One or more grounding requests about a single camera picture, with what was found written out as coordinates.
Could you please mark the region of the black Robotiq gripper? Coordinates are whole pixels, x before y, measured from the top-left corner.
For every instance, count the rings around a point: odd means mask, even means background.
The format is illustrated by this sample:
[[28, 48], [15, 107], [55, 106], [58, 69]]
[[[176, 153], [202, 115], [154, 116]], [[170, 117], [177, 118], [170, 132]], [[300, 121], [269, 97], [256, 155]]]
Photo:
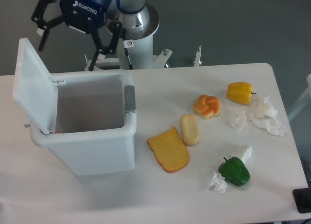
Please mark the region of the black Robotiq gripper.
[[104, 46], [100, 39], [98, 28], [104, 26], [107, 21], [107, 12], [112, 0], [60, 0], [60, 9], [63, 14], [46, 21], [44, 13], [47, 6], [57, 0], [39, 0], [31, 20], [37, 24], [37, 34], [41, 36], [38, 50], [43, 51], [45, 43], [49, 37], [50, 30], [65, 22], [68, 26], [78, 29], [86, 34], [91, 33], [96, 51], [88, 67], [93, 71], [99, 54], [106, 56], [114, 54], [117, 49], [119, 37], [122, 32], [120, 22], [111, 22], [112, 38], [108, 46]]

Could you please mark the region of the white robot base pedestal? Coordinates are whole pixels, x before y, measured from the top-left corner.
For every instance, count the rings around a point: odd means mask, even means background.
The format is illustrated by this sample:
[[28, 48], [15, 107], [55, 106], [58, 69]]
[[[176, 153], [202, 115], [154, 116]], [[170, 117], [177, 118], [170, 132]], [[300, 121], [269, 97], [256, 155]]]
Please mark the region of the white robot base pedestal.
[[153, 54], [153, 36], [138, 40], [119, 40], [117, 58], [99, 56], [95, 70], [117, 66], [121, 69], [159, 69], [167, 68], [172, 51], [165, 48], [160, 54]]

